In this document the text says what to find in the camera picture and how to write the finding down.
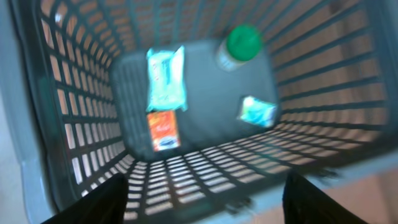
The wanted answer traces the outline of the orange small packet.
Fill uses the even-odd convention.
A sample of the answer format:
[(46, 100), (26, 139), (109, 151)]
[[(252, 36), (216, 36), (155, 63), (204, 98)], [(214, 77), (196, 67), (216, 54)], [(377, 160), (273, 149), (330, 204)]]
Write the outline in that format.
[(147, 115), (151, 142), (155, 152), (180, 147), (175, 111), (156, 111)]

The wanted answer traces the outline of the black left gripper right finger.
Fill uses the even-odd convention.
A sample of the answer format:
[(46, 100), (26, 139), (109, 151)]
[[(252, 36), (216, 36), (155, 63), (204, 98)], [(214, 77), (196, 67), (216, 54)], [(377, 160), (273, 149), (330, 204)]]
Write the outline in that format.
[(282, 207), (285, 224), (366, 224), (294, 171), (286, 178)]

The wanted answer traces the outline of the teal small tissue packet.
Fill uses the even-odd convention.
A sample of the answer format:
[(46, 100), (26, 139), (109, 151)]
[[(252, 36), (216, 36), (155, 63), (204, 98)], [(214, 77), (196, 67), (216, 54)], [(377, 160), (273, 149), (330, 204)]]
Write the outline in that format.
[(242, 99), (238, 119), (249, 124), (269, 128), (274, 125), (277, 105), (253, 96)]

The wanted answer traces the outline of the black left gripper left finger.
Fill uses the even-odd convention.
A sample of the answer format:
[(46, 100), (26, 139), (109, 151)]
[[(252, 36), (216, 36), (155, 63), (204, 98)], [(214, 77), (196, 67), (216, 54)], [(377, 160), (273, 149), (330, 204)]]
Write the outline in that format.
[(122, 223), (126, 210), (127, 194), (127, 178), (123, 174), (115, 174), (71, 207), (44, 221), (44, 223)]

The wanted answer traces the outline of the teal long snack packet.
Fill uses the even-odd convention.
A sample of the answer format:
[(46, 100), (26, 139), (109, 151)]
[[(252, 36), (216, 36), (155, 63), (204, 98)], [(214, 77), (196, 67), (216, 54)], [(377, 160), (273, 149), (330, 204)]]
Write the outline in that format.
[(184, 82), (185, 47), (176, 51), (149, 49), (146, 54), (149, 77), (146, 111), (188, 109)]

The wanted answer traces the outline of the green-lidded jar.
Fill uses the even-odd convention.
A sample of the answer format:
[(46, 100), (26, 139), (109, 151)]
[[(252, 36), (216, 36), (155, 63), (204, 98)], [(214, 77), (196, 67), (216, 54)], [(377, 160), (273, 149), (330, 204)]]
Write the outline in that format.
[(242, 67), (262, 50), (259, 31), (252, 25), (235, 27), (221, 42), (216, 52), (216, 63), (227, 72)]

